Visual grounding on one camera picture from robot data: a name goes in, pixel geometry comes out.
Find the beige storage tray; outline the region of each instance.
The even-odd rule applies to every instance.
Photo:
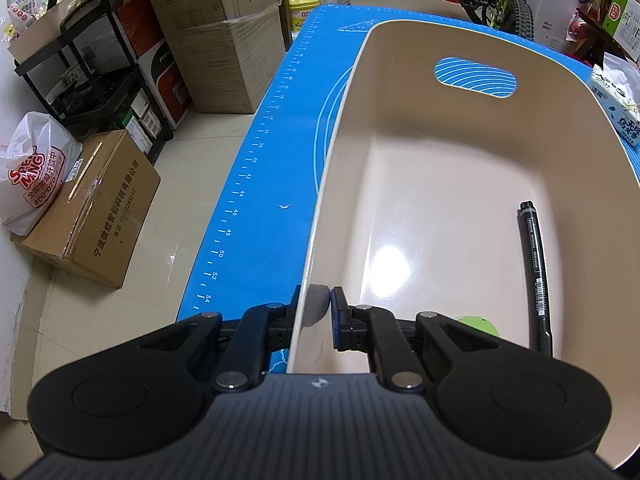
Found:
[[[505,98],[439,82],[459,57],[511,72]],[[611,465],[640,442],[640,190],[618,136],[564,66],[494,36],[397,20],[372,28],[329,148],[309,240],[288,371],[367,372],[333,350],[311,283],[399,319],[482,316],[529,345],[516,220],[540,218],[554,356],[612,398],[598,450]]]

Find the metal screw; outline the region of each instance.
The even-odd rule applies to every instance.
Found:
[[[249,379],[242,372],[222,372],[216,377],[216,384],[221,388],[233,390],[247,384]]]
[[[391,382],[398,388],[410,390],[422,384],[422,377],[415,372],[398,372],[391,376]]]

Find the tile floor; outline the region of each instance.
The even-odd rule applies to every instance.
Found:
[[[443,0],[352,0],[465,19]],[[156,163],[162,177],[121,290],[54,270],[37,333],[33,381],[175,320],[191,267],[252,116],[191,113]],[[0,413],[0,474],[40,454],[28,423]]]

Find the yellow plastic jug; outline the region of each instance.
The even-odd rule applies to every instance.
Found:
[[[291,31],[299,32],[306,17],[320,5],[320,0],[288,0],[291,11]]]

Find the green and white carton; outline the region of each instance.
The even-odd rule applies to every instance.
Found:
[[[613,0],[602,28],[635,62],[640,57],[640,4],[635,0]]]

